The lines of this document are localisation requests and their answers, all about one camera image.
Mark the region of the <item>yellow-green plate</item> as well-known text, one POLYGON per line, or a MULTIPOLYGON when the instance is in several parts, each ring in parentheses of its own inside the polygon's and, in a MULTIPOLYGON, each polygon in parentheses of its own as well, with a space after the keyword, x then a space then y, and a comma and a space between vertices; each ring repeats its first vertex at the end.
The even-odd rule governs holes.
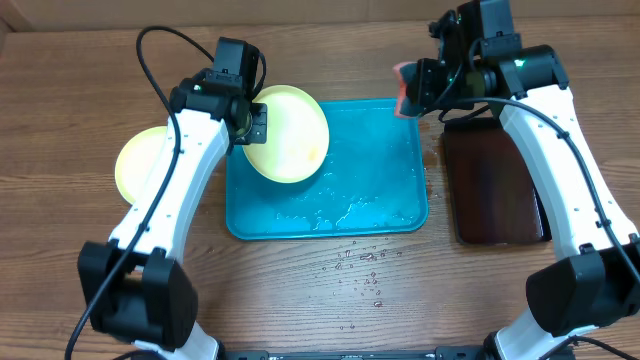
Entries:
POLYGON ((311 177, 323 164, 329 149, 329 128, 319 103, 305 91, 273 85, 260 92, 267 106, 264 144, 243 147, 258 173, 278 183, 297 183, 311 177))
POLYGON ((114 178, 120 195, 134 204, 163 147, 166 126, 146 129, 132 137, 121 149, 115 163, 114 178))

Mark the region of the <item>red black sponge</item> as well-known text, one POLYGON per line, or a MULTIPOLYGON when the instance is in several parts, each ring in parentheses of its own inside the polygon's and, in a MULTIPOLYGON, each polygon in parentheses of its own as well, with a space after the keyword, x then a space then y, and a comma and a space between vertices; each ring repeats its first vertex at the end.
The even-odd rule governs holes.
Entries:
POLYGON ((416 75, 416 71, 416 62, 402 62, 393 67, 399 88, 394 108, 394 114, 398 118, 415 118, 422 112, 421 107, 413 104, 407 95, 409 83, 416 75))

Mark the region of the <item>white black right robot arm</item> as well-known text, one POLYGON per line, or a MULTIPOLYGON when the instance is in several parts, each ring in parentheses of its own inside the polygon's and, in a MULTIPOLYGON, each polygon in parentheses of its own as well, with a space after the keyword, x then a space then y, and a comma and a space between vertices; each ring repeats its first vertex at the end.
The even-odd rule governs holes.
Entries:
POLYGON ((524 47, 507 0, 472 0, 431 23, 434 59, 397 64, 396 114, 490 111, 520 152, 546 212, 555 262, 526 282, 527 309, 480 346, 438 359, 570 359, 591 332, 639 311, 639 233, 583 136, 568 75, 547 45, 524 47))

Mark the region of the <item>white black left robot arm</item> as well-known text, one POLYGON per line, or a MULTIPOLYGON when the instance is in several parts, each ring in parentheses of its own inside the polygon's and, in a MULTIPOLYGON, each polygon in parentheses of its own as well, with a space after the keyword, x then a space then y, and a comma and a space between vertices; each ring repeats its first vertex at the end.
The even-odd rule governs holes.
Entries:
POLYGON ((236 145, 263 144, 267 107, 255 100, 266 75, 260 50, 220 38, 211 66, 161 98, 169 118, 161 151, 137 197, 105 243, 77 261, 86 324, 136 345, 133 357, 216 359, 220 345, 197 324, 197 292, 182 268, 186 237, 216 165, 236 145))

